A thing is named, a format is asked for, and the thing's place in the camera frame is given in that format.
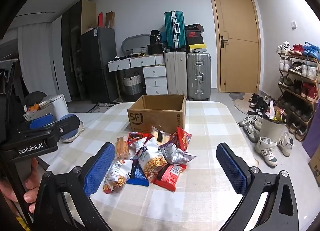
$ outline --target human hand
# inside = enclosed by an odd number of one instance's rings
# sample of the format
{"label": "human hand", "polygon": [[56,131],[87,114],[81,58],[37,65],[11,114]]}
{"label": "human hand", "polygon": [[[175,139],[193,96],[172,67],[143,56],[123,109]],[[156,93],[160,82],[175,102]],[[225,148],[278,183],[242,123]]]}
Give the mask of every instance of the human hand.
{"label": "human hand", "polygon": [[[29,189],[29,191],[23,195],[23,198],[27,203],[32,203],[29,206],[29,211],[31,213],[35,212],[36,204],[34,202],[36,201],[40,185],[37,167],[38,161],[36,160],[36,158],[33,158],[31,162],[31,175],[25,182],[26,188]],[[0,180],[0,190],[7,199],[18,202],[17,196],[15,195],[10,183],[5,180]]]}

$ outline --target checkered tablecloth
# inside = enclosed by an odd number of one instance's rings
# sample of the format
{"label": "checkered tablecloth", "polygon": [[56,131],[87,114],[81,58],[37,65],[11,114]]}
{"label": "checkered tablecloth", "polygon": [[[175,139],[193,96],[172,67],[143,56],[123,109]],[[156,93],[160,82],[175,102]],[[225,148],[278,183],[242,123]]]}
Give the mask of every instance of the checkered tablecloth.
{"label": "checkered tablecloth", "polygon": [[[69,172],[82,166],[108,141],[130,132],[127,109],[132,103],[110,108],[67,147],[48,170]],[[219,230],[241,200],[216,159],[215,150],[225,142],[249,166],[253,155],[228,108],[219,102],[187,102],[185,130],[192,134],[188,152],[198,155],[180,174],[176,192],[155,184],[149,187],[125,184],[120,191],[105,194],[103,182],[90,196],[114,230]],[[81,222],[70,196],[70,210]]]}

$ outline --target shoe rack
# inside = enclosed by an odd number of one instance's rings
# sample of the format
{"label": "shoe rack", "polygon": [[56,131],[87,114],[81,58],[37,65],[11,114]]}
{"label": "shoe rack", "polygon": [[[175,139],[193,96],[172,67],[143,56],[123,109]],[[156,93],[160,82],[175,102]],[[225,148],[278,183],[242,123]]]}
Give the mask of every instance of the shoe rack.
{"label": "shoe rack", "polygon": [[307,126],[307,132],[308,132],[309,127],[310,127],[310,124],[311,124],[312,119],[313,119],[313,116],[314,116],[314,113],[315,113],[315,110],[316,110],[316,102],[318,101],[318,98],[319,98],[319,87],[318,87],[319,82],[318,82],[318,79],[320,79],[320,78],[319,78],[320,69],[319,69],[318,60],[317,60],[316,58],[313,58],[313,57],[305,57],[305,56],[282,54],[282,53],[279,54],[279,56],[280,56],[280,58],[284,57],[285,59],[289,57],[289,58],[297,59],[297,60],[301,60],[301,61],[310,61],[310,62],[316,63],[316,65],[317,65],[318,75],[317,75],[317,78],[316,78],[315,80],[311,80],[311,79],[309,79],[309,78],[302,77],[302,76],[300,76],[300,75],[298,75],[298,74],[296,74],[296,73],[294,73],[294,72],[292,72],[292,71],[286,72],[286,71],[279,70],[279,72],[280,72],[280,74],[281,74],[282,77],[288,76],[289,74],[292,74],[292,75],[297,76],[299,79],[301,79],[301,80],[302,80],[302,84],[305,83],[305,82],[307,82],[307,83],[312,83],[312,84],[314,84],[314,85],[316,86],[316,89],[317,89],[317,97],[315,98],[315,100],[314,100],[313,102],[311,102],[311,101],[307,100],[306,98],[302,97],[301,95],[299,95],[299,94],[291,91],[290,89],[287,89],[287,88],[285,88],[285,87],[283,87],[283,86],[278,85],[278,87],[279,87],[279,89],[280,89],[280,91],[281,91],[281,93],[282,93],[281,97],[284,95],[285,92],[289,92],[289,93],[291,93],[292,95],[294,95],[294,96],[298,97],[299,99],[303,100],[306,104],[308,104],[308,105],[312,108],[312,110],[313,110],[313,115],[310,117],[310,119],[309,119],[308,122],[303,121],[303,120],[301,119],[301,117],[297,116],[297,115],[296,115],[294,112],[292,112],[290,109],[289,109],[289,110],[288,110],[288,109],[285,110],[286,112],[288,111],[290,114],[292,114],[292,115],[294,115],[296,118],[298,118],[303,124],[305,124],[305,125]]}

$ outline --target gray suitcase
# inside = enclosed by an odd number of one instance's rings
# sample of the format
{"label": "gray suitcase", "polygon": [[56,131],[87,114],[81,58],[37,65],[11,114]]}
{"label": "gray suitcase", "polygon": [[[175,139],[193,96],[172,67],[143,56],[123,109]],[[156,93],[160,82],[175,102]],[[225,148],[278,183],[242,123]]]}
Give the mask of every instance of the gray suitcase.
{"label": "gray suitcase", "polygon": [[165,69],[168,94],[183,94],[188,97],[186,53],[165,53]]}
{"label": "gray suitcase", "polygon": [[189,100],[210,101],[211,56],[209,53],[188,53],[187,55]]}

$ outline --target suitcase handle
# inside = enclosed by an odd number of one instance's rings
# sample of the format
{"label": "suitcase handle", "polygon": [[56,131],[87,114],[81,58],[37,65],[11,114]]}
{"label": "suitcase handle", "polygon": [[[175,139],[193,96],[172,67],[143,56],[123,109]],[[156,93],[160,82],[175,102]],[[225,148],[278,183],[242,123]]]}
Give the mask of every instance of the suitcase handle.
{"label": "suitcase handle", "polygon": [[179,34],[180,33],[180,24],[179,23],[174,23],[174,33]]}
{"label": "suitcase handle", "polygon": [[200,72],[200,74],[202,75],[202,81],[200,81],[200,83],[204,83],[204,73]]}

